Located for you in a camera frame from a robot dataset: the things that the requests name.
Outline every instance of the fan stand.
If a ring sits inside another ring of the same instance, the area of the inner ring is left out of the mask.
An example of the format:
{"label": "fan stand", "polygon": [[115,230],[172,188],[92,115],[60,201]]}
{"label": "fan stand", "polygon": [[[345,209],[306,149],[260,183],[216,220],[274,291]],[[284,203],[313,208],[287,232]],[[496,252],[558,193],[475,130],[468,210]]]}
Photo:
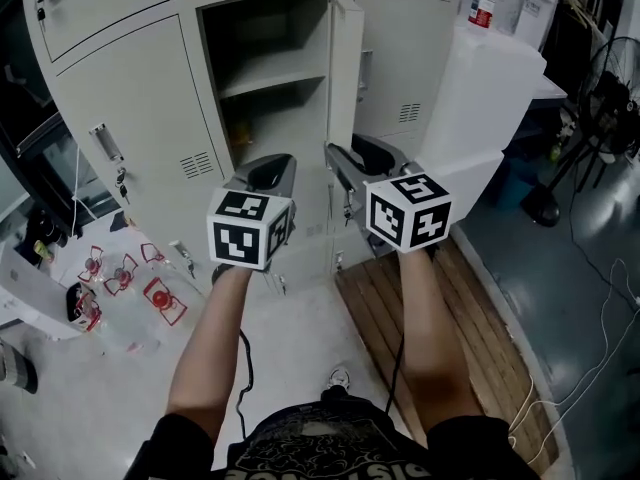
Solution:
{"label": "fan stand", "polygon": [[[598,153],[602,148],[604,143],[604,137],[598,137],[597,146],[592,146],[589,144],[589,139],[591,137],[582,137],[580,141],[569,151],[564,157],[560,159],[558,162],[558,166],[562,166],[558,174],[553,178],[549,186],[542,185],[539,183],[535,186],[535,188],[529,193],[527,197],[524,198],[520,206],[522,209],[529,215],[534,222],[540,224],[541,226],[552,228],[560,221],[560,205],[558,201],[553,195],[553,191],[558,186],[562,178],[564,178],[571,167],[574,165],[580,164],[589,153],[591,153],[591,160],[589,161],[589,166],[582,176],[582,180],[580,181],[580,185],[578,186],[577,192],[581,192],[584,188],[591,171],[593,170],[593,166],[595,165],[596,159],[598,158]],[[582,153],[585,146],[588,146],[589,150]],[[604,174],[604,169],[606,168],[606,164],[598,173],[596,178],[594,187],[596,187],[600,180],[602,179],[602,175]]]}

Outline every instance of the shoe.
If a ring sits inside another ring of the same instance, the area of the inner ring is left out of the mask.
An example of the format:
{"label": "shoe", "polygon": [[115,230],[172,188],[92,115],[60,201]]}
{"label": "shoe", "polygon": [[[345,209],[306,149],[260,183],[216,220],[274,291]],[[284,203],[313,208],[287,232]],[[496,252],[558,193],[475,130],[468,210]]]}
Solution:
{"label": "shoe", "polygon": [[349,372],[344,366],[336,366],[331,372],[327,389],[333,386],[342,386],[345,390],[349,391]]}

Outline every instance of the trash can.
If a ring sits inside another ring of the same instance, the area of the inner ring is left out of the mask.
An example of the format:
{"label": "trash can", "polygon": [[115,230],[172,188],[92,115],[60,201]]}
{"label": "trash can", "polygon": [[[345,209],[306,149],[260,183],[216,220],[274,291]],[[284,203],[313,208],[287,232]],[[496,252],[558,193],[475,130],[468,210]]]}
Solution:
{"label": "trash can", "polygon": [[521,158],[505,158],[500,170],[500,183],[493,187],[493,203],[501,210],[513,210],[536,186],[538,175]]}
{"label": "trash can", "polygon": [[0,340],[0,381],[24,389],[38,390],[38,375],[33,363],[8,343]]}

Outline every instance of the black cable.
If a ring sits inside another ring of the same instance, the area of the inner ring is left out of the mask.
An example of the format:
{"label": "black cable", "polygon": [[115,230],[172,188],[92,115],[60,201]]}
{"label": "black cable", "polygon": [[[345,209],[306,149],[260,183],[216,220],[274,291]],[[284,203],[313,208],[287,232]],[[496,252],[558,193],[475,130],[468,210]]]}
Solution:
{"label": "black cable", "polygon": [[602,275],[602,272],[600,272],[600,269],[591,261],[587,252],[582,248],[582,246],[575,239],[575,235],[573,233],[573,203],[576,199],[577,193],[578,193],[578,165],[576,164],[574,167],[574,175],[573,175],[573,195],[571,196],[571,204],[569,205],[569,230],[571,231],[571,242],[582,253],[582,256],[584,256],[584,259],[587,262],[587,265],[589,265],[594,270],[594,272],[598,274],[598,277],[600,277],[600,279],[602,279],[602,281],[609,288],[613,289],[613,291],[615,291],[620,297],[622,297],[622,299],[627,303],[627,306],[629,306],[629,309],[631,310],[631,312],[635,314],[637,309],[635,307],[635,301],[632,304],[631,301],[629,301],[629,299],[627,298],[627,296],[624,293],[622,293],[622,291],[620,291],[620,289],[616,285],[614,285],[611,281],[609,281],[609,279],[607,279],[605,276]]}
{"label": "black cable", "polygon": [[396,355],[396,364],[393,367],[393,376],[391,378],[391,388],[389,389],[389,399],[387,400],[387,406],[384,409],[385,414],[389,414],[391,404],[393,403],[393,397],[396,393],[396,383],[398,382],[398,373],[400,371],[400,363],[402,362],[402,354],[404,353],[404,333],[402,334],[402,340],[398,347],[398,354]]}
{"label": "black cable", "polygon": [[247,383],[247,387],[240,391],[240,395],[238,396],[238,402],[236,403],[236,412],[238,416],[240,416],[240,426],[242,427],[242,439],[247,439],[247,431],[244,426],[244,415],[240,411],[240,404],[242,403],[242,399],[244,395],[246,395],[249,391],[253,389],[253,363],[251,362],[251,344],[249,343],[249,339],[245,336],[240,329],[240,338],[242,338],[242,342],[244,343],[244,349],[247,353],[247,369],[249,370],[249,382]]}

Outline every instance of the concrete floor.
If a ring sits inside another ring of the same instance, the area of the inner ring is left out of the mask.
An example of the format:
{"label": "concrete floor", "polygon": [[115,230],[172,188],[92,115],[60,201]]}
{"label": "concrete floor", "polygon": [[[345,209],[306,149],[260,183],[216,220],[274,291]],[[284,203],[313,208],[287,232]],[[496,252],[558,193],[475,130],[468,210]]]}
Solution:
{"label": "concrete floor", "polygon": [[[543,181],[552,175],[543,176]],[[605,352],[600,310],[608,287],[571,243],[568,213],[573,183],[573,176],[567,176],[555,191],[563,213],[554,228],[538,226],[519,208],[497,210],[484,199],[461,223],[510,302],[556,402],[571,393]],[[597,189],[588,184],[577,195],[573,223],[576,240],[604,276],[609,277],[616,258],[623,259],[629,269],[630,288],[640,295],[639,195],[640,171],[627,168],[622,161],[609,167]],[[631,299],[620,265],[613,280]],[[614,293],[604,316],[609,353],[632,317],[633,311]],[[639,337],[640,324],[636,324],[607,368],[563,420],[580,480],[622,478],[638,465],[640,375],[629,376],[627,372],[640,367]],[[576,394],[558,407],[560,413],[596,374],[590,374]]]}
{"label": "concrete floor", "polygon": [[[352,394],[384,407],[386,388],[333,285],[248,301],[243,330],[255,370],[254,390],[242,405],[247,432],[279,409],[318,399],[338,363],[350,371]],[[188,333],[147,355],[114,355],[91,334],[52,342],[24,324],[0,337],[33,360],[40,382],[36,395],[0,383],[0,431],[10,451],[25,451],[36,465],[18,459],[20,478],[113,480],[124,477],[162,416]],[[234,407],[246,371],[241,345],[216,469],[226,465],[229,444],[241,440]],[[392,418],[406,434],[395,409]]]}

